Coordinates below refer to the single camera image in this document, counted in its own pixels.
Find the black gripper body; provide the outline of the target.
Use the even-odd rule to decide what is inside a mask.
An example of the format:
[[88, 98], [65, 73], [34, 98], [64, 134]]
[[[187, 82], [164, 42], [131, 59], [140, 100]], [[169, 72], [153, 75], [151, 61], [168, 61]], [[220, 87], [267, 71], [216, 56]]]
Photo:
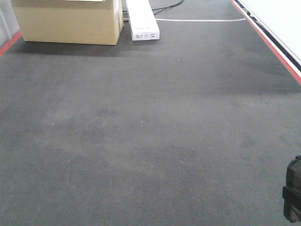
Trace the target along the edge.
[[301, 221], [301, 156], [297, 155], [287, 166], [284, 199], [284, 216], [291, 223]]

